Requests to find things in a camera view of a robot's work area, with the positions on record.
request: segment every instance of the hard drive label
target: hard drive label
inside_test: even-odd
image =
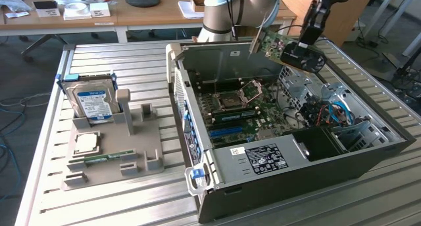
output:
[[[256,174],[272,172],[288,167],[276,144],[246,150]]]
[[[106,91],[79,92],[78,98],[86,111],[87,118],[92,120],[104,120],[111,118],[112,111],[110,104],[104,101]]]

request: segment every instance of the aluminum table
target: aluminum table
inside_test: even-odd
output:
[[[61,190],[74,110],[54,85],[17,225],[198,225],[187,192],[184,160],[166,81],[166,45],[179,41],[78,45],[63,52],[59,73],[114,70],[131,106],[158,109],[166,171],[71,191]],[[399,156],[359,179],[311,192],[207,225],[414,225],[421,221],[421,118],[330,42],[320,49],[418,137]],[[328,82],[338,77],[327,70]]]

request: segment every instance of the desk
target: desk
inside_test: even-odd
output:
[[[63,16],[39,17],[35,11],[30,16],[10,19],[0,14],[0,36],[71,34],[87,32],[115,31],[119,42],[128,42],[126,32],[130,30],[150,29],[180,29],[199,28],[203,26],[203,19],[186,19],[179,9],[180,0],[162,0],[162,3],[151,8],[136,8],[126,3],[126,0],[116,0],[118,4],[110,6],[111,17],[100,17],[84,20],[65,21]],[[274,24],[282,27],[290,26],[295,13],[282,6]]]
[[[131,107],[158,109],[166,171],[126,181],[62,191],[74,109],[54,84],[17,226],[199,226],[187,192],[184,160],[166,77],[166,46],[180,41],[78,45],[63,52],[59,74],[114,70],[119,88],[131,89]],[[370,73],[330,42],[318,43],[344,71],[418,141],[359,179],[218,220],[207,226],[414,225],[421,221],[421,118]],[[324,68],[327,82],[338,77]]]

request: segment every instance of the hard drive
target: hard drive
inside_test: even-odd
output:
[[[112,121],[112,114],[122,112],[115,81],[115,74],[71,74],[59,81],[77,117],[87,117],[91,124]]]

